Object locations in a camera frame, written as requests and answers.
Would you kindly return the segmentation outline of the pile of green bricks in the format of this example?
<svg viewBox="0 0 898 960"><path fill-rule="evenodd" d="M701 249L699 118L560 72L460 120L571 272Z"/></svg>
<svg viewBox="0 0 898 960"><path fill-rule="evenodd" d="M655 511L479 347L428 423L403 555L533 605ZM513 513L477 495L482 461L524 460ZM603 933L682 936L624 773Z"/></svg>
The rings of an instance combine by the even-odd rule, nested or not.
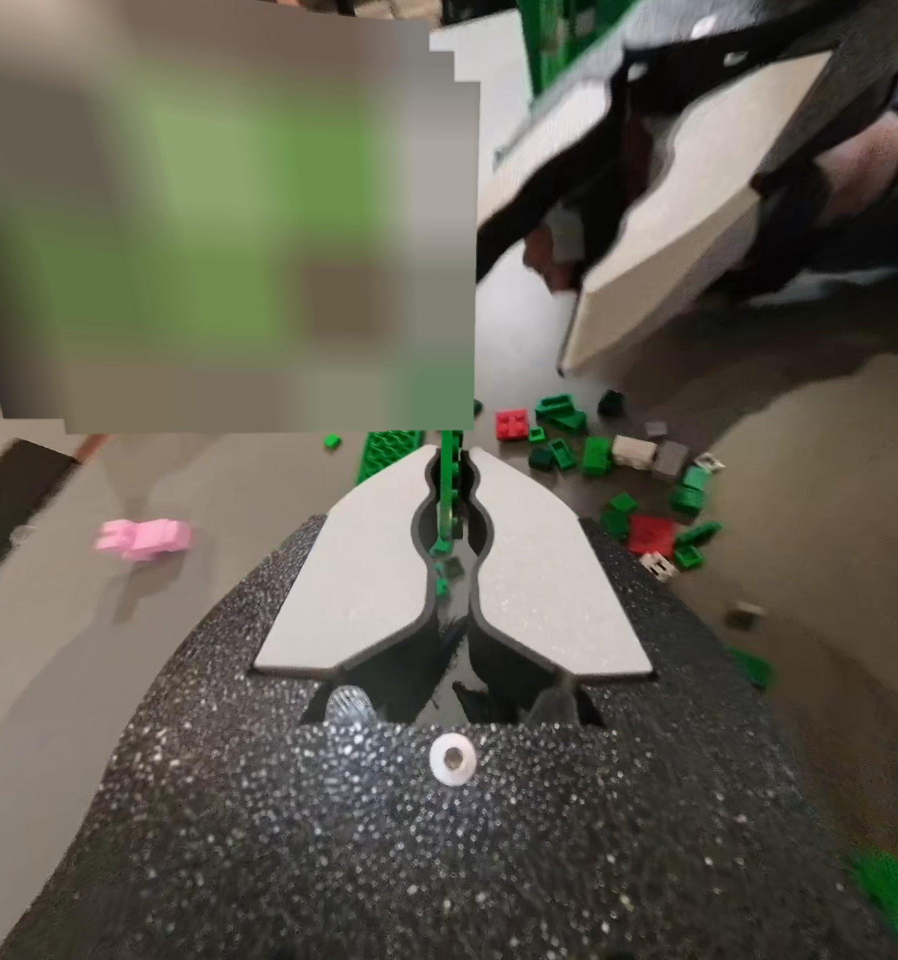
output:
<svg viewBox="0 0 898 960"><path fill-rule="evenodd" d="M587 413L576 404L571 394L544 395L535 403L533 413L536 424L529 430L531 451L527 457L527 463L533 471L578 471L588 479L607 478L615 470L652 475L650 470L640 471L614 465L611 443L617 434L593 433ZM632 494L616 493L599 512L599 529L639 561L640 556L626 546L630 515L637 513L669 518L678 526L670 560L676 564L679 572L700 569L706 560L704 547L722 531L722 523L718 520L698 520L707 504L711 481L717 474L709 474L696 467L694 459L697 456L691 457L677 482L668 483L671 487L666 515L643 512Z"/></svg>

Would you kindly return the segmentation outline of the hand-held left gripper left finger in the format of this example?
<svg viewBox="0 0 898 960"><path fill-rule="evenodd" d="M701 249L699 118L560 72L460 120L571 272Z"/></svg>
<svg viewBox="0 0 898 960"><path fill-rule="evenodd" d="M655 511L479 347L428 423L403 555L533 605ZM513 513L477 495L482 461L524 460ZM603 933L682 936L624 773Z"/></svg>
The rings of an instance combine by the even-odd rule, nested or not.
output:
<svg viewBox="0 0 898 960"><path fill-rule="evenodd" d="M423 445L328 511L255 670L347 671L436 630L435 571L421 535L438 458Z"/></svg>

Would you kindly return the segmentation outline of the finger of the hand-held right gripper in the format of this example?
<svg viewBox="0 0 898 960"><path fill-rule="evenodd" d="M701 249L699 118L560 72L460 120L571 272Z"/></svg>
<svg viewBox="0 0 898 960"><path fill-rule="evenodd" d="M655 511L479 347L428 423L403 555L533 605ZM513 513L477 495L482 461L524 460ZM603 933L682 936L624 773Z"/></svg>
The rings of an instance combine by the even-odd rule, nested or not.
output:
<svg viewBox="0 0 898 960"><path fill-rule="evenodd" d="M599 81L527 118L479 187L479 282L542 228L572 282L613 282L630 269L627 119L626 103Z"/></svg>
<svg viewBox="0 0 898 960"><path fill-rule="evenodd" d="M830 56L762 66L684 112L667 141L667 166L584 278L562 376L660 329L741 262L758 231L753 179Z"/></svg>

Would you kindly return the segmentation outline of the green brick build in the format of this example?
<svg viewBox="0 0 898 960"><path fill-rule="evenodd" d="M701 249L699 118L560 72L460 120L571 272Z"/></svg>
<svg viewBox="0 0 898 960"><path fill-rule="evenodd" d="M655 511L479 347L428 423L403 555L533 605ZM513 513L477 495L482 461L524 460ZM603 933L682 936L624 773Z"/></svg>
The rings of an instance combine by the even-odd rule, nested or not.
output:
<svg viewBox="0 0 898 960"><path fill-rule="evenodd" d="M462 454L464 431L440 432L434 480L438 497L434 507L434 531L424 533L423 543L434 560L434 594L443 601L451 595L455 580L462 576L462 564L453 556L455 543L463 534ZM356 485L404 459L423 446L422 431L370 431L359 458Z"/></svg>

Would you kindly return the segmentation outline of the long green plate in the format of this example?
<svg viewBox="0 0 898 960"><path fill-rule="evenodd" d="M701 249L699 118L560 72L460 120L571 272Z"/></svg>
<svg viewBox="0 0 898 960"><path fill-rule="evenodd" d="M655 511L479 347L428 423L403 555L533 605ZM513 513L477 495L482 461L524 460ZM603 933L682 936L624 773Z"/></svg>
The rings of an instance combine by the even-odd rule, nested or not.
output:
<svg viewBox="0 0 898 960"><path fill-rule="evenodd" d="M850 858L855 881L898 937L898 856L871 848Z"/></svg>

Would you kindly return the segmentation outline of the pink toy pig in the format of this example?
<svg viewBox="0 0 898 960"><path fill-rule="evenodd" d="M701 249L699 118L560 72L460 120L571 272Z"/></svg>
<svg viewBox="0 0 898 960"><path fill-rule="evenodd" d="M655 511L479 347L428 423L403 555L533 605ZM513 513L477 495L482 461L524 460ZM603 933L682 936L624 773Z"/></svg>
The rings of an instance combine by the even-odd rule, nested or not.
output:
<svg viewBox="0 0 898 960"><path fill-rule="evenodd" d="M116 519L99 527L95 550L116 555L127 562L140 563L189 549L192 534L189 524L173 519Z"/></svg>

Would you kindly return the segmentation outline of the red brick with stud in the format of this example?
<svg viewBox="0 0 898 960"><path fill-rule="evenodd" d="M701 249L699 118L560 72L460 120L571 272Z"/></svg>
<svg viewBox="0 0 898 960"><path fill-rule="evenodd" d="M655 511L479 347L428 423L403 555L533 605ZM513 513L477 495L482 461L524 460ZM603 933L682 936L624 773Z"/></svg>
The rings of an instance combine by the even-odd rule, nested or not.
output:
<svg viewBox="0 0 898 960"><path fill-rule="evenodd" d="M626 548L639 556L659 554L673 557L678 524L669 517L634 512L628 517Z"/></svg>

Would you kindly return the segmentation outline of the black flat pad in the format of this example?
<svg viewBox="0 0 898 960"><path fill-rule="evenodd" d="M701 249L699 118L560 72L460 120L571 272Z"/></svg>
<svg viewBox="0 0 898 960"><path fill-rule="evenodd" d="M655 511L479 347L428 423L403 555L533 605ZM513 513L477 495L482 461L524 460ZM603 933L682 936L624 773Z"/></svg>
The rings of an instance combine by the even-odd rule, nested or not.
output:
<svg viewBox="0 0 898 960"><path fill-rule="evenodd" d="M49 503L77 465L73 456L25 439L0 453L0 563L13 533Z"/></svg>

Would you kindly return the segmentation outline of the pale grey brick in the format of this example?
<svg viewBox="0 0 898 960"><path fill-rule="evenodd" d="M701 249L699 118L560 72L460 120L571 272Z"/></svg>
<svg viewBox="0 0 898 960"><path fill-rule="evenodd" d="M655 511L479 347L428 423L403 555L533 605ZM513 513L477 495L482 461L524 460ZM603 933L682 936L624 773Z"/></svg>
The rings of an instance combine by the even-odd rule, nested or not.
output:
<svg viewBox="0 0 898 960"><path fill-rule="evenodd" d="M612 438L611 456L614 466L640 472L652 469L659 444L652 440L617 434Z"/></svg>

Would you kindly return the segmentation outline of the green flat plate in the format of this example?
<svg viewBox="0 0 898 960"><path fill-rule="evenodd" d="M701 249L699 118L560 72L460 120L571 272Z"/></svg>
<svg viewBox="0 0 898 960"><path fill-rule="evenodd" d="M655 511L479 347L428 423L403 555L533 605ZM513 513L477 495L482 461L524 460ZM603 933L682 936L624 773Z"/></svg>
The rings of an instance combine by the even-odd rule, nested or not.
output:
<svg viewBox="0 0 898 960"><path fill-rule="evenodd" d="M777 671L766 658L735 646L727 647L727 652L734 665L756 690L768 691L772 688L777 679Z"/></svg>

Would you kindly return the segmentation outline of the green printed box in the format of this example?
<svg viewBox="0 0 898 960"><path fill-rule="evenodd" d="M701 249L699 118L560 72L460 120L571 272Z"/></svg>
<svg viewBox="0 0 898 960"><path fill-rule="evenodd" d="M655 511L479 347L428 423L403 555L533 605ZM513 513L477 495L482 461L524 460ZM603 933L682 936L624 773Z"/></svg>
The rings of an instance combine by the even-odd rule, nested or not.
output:
<svg viewBox="0 0 898 960"><path fill-rule="evenodd" d="M610 33L635 1L518 1L532 96Z"/></svg>

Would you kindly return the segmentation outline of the grey desk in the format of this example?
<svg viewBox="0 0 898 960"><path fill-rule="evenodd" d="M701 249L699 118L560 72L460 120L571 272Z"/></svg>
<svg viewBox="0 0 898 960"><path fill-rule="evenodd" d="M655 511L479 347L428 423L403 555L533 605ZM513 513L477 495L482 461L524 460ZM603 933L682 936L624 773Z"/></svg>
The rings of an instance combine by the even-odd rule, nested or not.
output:
<svg viewBox="0 0 898 960"><path fill-rule="evenodd" d="M0 958L898 958L766 697L703 620L585 533L658 680L603 726L479 726L470 784L430 728L346 738L251 659L315 543L300 441L215 441L153 488L182 564L90 558L116 505L79 471L0 569Z"/></svg>

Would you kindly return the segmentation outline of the person's right hand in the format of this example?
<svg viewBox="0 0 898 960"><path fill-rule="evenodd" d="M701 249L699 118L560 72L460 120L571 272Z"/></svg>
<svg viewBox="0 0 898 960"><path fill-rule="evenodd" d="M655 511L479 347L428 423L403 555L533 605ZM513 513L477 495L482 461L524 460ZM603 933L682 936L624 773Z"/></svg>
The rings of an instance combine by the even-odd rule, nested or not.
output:
<svg viewBox="0 0 898 960"><path fill-rule="evenodd" d="M887 110L813 163L825 195L815 226L827 229L863 214L889 192L898 176L898 113Z"/></svg>

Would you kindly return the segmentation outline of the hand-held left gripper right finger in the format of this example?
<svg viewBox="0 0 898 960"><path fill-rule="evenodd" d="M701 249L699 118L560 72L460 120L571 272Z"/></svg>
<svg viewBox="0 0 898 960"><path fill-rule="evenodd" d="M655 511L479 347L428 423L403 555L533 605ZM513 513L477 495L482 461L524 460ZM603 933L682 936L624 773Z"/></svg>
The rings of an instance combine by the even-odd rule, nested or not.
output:
<svg viewBox="0 0 898 960"><path fill-rule="evenodd" d="M470 600L491 639L578 680L654 672L579 517L488 450L467 452Z"/></svg>

